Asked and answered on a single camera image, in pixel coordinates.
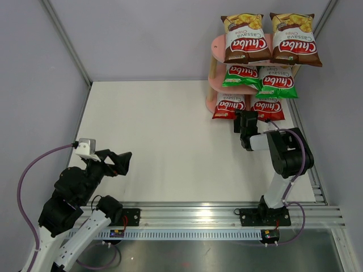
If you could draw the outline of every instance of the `white wall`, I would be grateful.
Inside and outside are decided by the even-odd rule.
[[[16,204],[22,171],[42,153],[70,143],[87,88],[37,0],[0,8],[0,270],[19,271],[33,238]],[[29,171],[22,200],[36,223],[70,150]]]
[[[93,81],[207,79],[221,15],[315,13],[329,0],[51,0]]]
[[[362,265],[363,16],[340,1],[317,39],[322,68],[297,75],[299,112],[330,204],[339,205]],[[344,18],[351,18],[347,24]]]

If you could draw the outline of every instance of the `pink shelf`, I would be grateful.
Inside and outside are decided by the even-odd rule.
[[[240,94],[240,95],[255,95],[257,93],[256,89],[249,87],[247,85],[240,85],[234,87],[222,87],[222,83],[225,80],[226,65],[218,64],[216,69],[216,77],[208,78],[209,85],[217,92],[222,92],[223,94]]]
[[[272,34],[265,34],[265,39],[267,41],[267,45],[272,52]],[[220,35],[216,37],[212,42],[212,55],[213,57],[219,61],[224,62],[225,61],[225,50],[226,50],[226,37],[224,35]],[[255,62],[251,63],[250,65],[254,66],[286,66],[286,64],[279,64],[279,63],[270,63],[270,61],[261,61],[261,62]]]

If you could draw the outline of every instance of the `metal frame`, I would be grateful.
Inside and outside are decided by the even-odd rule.
[[[50,3],[50,0],[39,0],[47,15],[50,17],[55,30],[58,32],[62,42],[67,48],[71,58],[74,60],[76,67],[82,75],[88,86],[88,91],[92,86],[92,81],[79,59],[64,27],[62,26],[57,13]],[[327,19],[330,17],[338,0],[330,0],[320,20],[318,21],[314,35],[317,38],[324,27]],[[82,115],[86,107],[87,100],[84,104]],[[289,109],[295,126],[301,129],[305,136],[302,122],[298,113],[297,105],[294,100],[288,101]],[[359,271],[359,265],[353,254],[351,244],[345,233],[345,224],[341,216],[339,207],[329,206],[324,186],[319,178],[318,171],[314,166],[309,172],[311,185],[315,194],[315,203],[302,203],[306,211],[306,228],[326,228],[331,229],[340,259],[345,271]],[[166,232],[167,230],[246,230],[240,226],[239,218],[233,214],[237,207],[255,207],[254,202],[136,202],[123,203],[124,207],[139,207],[141,209],[140,226],[129,227],[132,232],[147,230],[156,233]],[[80,226],[91,214],[90,204],[84,208],[85,213],[76,222],[75,227]],[[302,223],[301,212],[298,207],[289,208],[292,219],[292,226],[288,228],[300,228]]]
[[[63,44],[66,47],[66,50],[69,53],[69,56],[74,61],[75,66],[77,67],[78,71],[80,72],[83,80],[87,84],[88,88],[90,89],[92,87],[92,81],[85,69],[85,67],[82,64],[81,59],[78,57],[61,21],[59,20],[59,17],[57,15],[56,10],[54,9],[53,5],[49,0],[39,0],[43,10],[45,13],[49,16],[50,21],[52,22],[55,30],[57,31],[60,39],[62,40]]]

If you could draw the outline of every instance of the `red label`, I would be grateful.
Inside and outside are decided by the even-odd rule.
[[[245,104],[241,102],[233,102],[230,100],[222,100],[218,103],[214,110],[213,119],[236,119],[235,110],[245,109]]]
[[[217,105],[217,110],[223,110],[227,112],[235,112],[236,109],[244,109],[244,102],[233,102],[228,100],[222,100]]]
[[[280,89],[288,89],[294,86],[294,79],[292,76],[284,78],[278,75],[265,76],[262,81],[263,86],[272,86]]]
[[[280,102],[271,103],[266,101],[260,101],[255,103],[254,110],[259,112],[279,112],[282,109]]]
[[[231,51],[257,52],[267,48],[265,38],[239,38],[234,40],[231,45]]]
[[[281,52],[300,55],[315,54],[317,52],[315,41],[285,40],[278,45],[278,49]]]
[[[248,78],[258,78],[259,75],[257,71],[248,67],[241,67],[237,65],[232,65],[229,68],[228,73],[230,75],[238,75],[240,77],[248,77]]]
[[[262,121],[279,121],[285,119],[280,102],[258,101],[251,107],[251,110],[258,112],[258,119]]]

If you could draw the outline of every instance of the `white tabletop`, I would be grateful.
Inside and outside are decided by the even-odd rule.
[[[133,153],[127,176],[105,177],[95,194],[119,201],[259,201],[274,170],[269,151],[248,152],[230,120],[212,120],[207,81],[94,82],[77,138],[96,149]],[[283,102],[286,120],[292,128]],[[259,124],[260,132],[272,129]],[[75,154],[70,166],[85,168]],[[308,175],[290,201],[314,202]]]

